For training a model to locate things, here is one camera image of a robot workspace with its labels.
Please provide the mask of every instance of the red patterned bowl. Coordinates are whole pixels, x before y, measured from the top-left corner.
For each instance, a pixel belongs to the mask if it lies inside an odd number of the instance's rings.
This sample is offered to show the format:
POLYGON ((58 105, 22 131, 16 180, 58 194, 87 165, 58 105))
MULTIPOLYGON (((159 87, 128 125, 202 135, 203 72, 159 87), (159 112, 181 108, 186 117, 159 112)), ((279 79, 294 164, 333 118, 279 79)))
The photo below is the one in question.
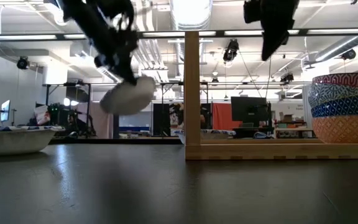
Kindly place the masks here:
POLYGON ((314 77, 312 83, 330 83, 358 87, 358 73, 337 73, 314 77))

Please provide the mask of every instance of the ceiling-mounted camera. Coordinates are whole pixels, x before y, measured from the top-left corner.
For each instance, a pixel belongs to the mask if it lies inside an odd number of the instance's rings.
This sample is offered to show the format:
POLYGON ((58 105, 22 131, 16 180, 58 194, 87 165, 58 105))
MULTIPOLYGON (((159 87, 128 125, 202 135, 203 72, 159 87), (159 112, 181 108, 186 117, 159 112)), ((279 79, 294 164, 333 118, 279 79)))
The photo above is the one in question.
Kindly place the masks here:
POLYGON ((281 80, 280 80, 280 82, 284 82, 284 84, 282 84, 282 85, 288 85, 292 81, 293 81, 292 72, 288 72, 287 74, 283 75, 283 77, 281 77, 281 80))
POLYGON ((224 63, 231 62, 237 56, 237 51, 239 50, 239 43, 237 39, 231 39, 229 45, 226 47, 224 51, 223 60, 224 63))
POLYGON ((219 82, 218 78, 213 78, 211 81, 211 83, 218 83, 218 82, 219 82))
POLYGON ((356 57, 356 52, 353 49, 348 50, 347 52, 341 55, 341 59, 343 60, 352 60, 356 57))
POLYGON ((28 57, 27 56, 21 56, 20 59, 17 61, 17 68, 21 69, 21 70, 26 70, 29 69, 29 61, 28 61, 28 57))

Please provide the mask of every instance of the wooden post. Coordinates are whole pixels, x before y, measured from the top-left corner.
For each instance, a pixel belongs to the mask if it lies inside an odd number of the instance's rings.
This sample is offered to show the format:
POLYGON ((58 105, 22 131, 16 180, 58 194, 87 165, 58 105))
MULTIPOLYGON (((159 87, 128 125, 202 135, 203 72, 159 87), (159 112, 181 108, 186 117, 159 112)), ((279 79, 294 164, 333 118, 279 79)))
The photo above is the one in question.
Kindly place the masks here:
POLYGON ((185 136, 186 150, 197 150, 201 144, 200 128, 200 43, 198 31, 185 35, 185 136))

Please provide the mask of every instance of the black monitor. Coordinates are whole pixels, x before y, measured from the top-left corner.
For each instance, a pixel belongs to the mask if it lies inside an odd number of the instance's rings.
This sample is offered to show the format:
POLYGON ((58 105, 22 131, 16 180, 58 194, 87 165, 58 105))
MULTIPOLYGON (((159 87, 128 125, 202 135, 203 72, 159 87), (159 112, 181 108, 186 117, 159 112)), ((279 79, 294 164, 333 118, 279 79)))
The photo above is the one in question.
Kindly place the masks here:
POLYGON ((231 116, 233 121, 253 123, 253 127, 259 127, 259 121, 267 121, 269 117, 266 98, 232 96, 231 116))

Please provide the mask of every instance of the orange patterned bowl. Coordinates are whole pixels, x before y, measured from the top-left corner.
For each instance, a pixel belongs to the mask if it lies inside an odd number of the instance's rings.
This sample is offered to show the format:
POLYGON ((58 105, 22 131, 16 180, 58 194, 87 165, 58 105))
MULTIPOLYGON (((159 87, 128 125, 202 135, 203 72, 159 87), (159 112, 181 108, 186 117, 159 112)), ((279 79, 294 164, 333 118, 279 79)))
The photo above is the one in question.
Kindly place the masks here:
POLYGON ((358 115, 313 118, 313 130, 325 143, 358 143, 358 115))

